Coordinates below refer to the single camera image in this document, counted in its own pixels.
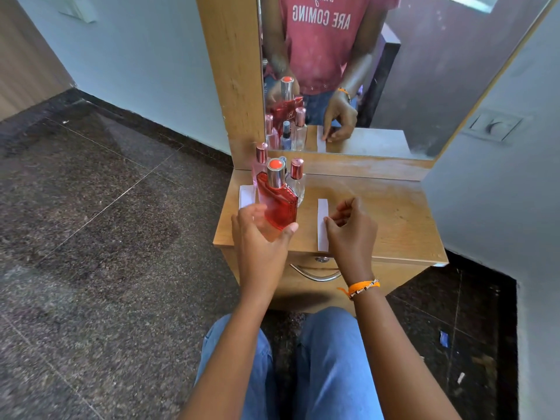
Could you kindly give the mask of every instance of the hand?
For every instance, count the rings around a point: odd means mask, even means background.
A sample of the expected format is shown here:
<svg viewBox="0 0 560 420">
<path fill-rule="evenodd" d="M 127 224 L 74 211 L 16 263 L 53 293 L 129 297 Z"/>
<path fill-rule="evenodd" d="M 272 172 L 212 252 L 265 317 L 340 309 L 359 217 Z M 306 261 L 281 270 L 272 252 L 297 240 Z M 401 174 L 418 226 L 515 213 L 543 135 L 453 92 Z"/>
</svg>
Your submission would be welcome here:
<svg viewBox="0 0 560 420">
<path fill-rule="evenodd" d="M 300 83 L 298 83 L 297 78 L 295 76 L 293 76 L 292 73 L 286 74 L 283 77 L 292 77 L 293 78 L 292 94 L 294 96 L 299 95 L 299 93 L 300 93 Z M 276 83 L 272 86 L 272 88 L 267 91 L 267 100 L 266 100 L 267 106 L 271 106 L 271 105 L 275 104 L 276 102 L 280 101 L 281 99 L 282 99 L 282 91 L 281 91 L 281 87 L 280 87 L 280 80 L 278 79 L 276 81 Z"/>
<path fill-rule="evenodd" d="M 265 309 L 282 277 L 290 239 L 298 229 L 298 223 L 293 222 L 269 242 L 257 228 L 265 221 L 266 209 L 266 205 L 252 204 L 231 216 L 242 300 L 266 303 Z"/>
<path fill-rule="evenodd" d="M 330 126 L 333 120 L 340 122 L 340 129 L 329 135 Z M 323 141 L 342 141 L 347 140 L 352 135 L 356 122 L 358 121 L 358 111 L 354 109 L 344 91 L 335 91 L 326 106 L 323 118 Z"/>
<path fill-rule="evenodd" d="M 359 197 L 343 200 L 337 211 L 325 217 L 329 250 L 346 284 L 351 286 L 373 280 L 371 253 L 377 236 L 377 224 L 362 208 Z"/>
</svg>

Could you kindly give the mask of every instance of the person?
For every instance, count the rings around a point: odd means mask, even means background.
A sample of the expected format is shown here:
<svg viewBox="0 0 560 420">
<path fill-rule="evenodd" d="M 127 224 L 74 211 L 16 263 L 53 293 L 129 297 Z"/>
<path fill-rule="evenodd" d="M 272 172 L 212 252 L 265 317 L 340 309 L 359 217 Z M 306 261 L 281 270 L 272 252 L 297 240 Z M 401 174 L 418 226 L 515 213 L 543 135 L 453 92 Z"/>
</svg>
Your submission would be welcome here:
<svg viewBox="0 0 560 420">
<path fill-rule="evenodd" d="M 306 122 L 323 125 L 323 140 L 351 136 L 355 96 L 374 61 L 388 10 L 400 0 L 261 0 L 264 77 L 270 106 L 281 99 L 279 80 L 294 78 L 304 95 Z M 332 132 L 332 122 L 340 129 Z"/>
<path fill-rule="evenodd" d="M 270 345 L 260 330 L 298 229 L 268 242 L 259 232 L 265 205 L 232 217 L 241 297 L 206 335 L 182 420 L 275 419 Z M 348 286 L 374 281 L 377 225 L 358 197 L 325 218 L 329 248 Z M 330 307 L 309 315 L 297 348 L 296 419 L 460 420 L 408 340 L 380 287 L 353 297 L 356 319 Z"/>
</svg>

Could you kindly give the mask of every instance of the white paper strip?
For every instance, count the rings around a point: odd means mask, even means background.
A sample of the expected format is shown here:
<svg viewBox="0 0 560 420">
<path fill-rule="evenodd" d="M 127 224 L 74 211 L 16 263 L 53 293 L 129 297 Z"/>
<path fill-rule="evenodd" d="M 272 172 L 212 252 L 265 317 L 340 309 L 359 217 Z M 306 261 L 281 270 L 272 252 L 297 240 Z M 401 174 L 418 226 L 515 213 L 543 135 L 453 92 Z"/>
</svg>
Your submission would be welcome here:
<svg viewBox="0 0 560 420">
<path fill-rule="evenodd" d="M 239 209 L 255 203 L 255 187 L 239 186 Z"/>
<path fill-rule="evenodd" d="M 319 252 L 329 251 L 329 239 L 326 235 L 326 225 L 323 218 L 329 216 L 329 201 L 319 199 L 317 204 L 317 250 Z"/>
<path fill-rule="evenodd" d="M 326 141 L 323 141 L 322 125 L 317 125 L 317 153 L 326 153 Z"/>
</svg>

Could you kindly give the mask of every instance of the mirror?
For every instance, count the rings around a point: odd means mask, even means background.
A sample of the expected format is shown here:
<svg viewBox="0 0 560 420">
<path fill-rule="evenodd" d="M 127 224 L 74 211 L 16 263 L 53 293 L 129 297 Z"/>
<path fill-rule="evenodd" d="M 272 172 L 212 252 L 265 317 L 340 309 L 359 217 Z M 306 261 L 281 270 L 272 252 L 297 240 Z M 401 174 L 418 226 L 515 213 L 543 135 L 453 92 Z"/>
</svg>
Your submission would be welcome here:
<svg viewBox="0 0 560 420">
<path fill-rule="evenodd" d="M 435 158 L 549 1 L 259 0 L 270 148 Z"/>
</svg>

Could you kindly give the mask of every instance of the blue jeans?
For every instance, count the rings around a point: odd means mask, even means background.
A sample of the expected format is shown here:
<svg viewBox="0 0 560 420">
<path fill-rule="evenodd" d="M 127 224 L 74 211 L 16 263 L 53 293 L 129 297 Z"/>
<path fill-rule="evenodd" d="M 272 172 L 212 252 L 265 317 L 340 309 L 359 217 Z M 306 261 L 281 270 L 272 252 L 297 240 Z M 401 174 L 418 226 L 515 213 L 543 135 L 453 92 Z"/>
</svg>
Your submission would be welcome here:
<svg viewBox="0 0 560 420">
<path fill-rule="evenodd" d="M 220 318 L 204 338 L 197 381 L 230 319 Z M 310 315 L 298 340 L 294 417 L 382 420 L 381 406 L 354 317 L 330 307 Z M 277 419 L 272 351 L 262 330 L 249 378 L 243 420 Z"/>
<path fill-rule="evenodd" d="M 268 89 L 272 88 L 276 84 L 275 79 L 268 75 L 264 77 L 264 97 L 267 96 Z M 324 93 L 306 95 L 304 94 L 304 106 L 305 112 L 305 123 L 307 125 L 323 125 L 326 106 L 329 105 L 329 100 L 334 91 L 325 91 Z M 357 105 L 357 99 L 353 98 L 350 104 L 355 109 Z M 332 121 L 332 126 L 340 126 L 337 120 Z"/>
</svg>

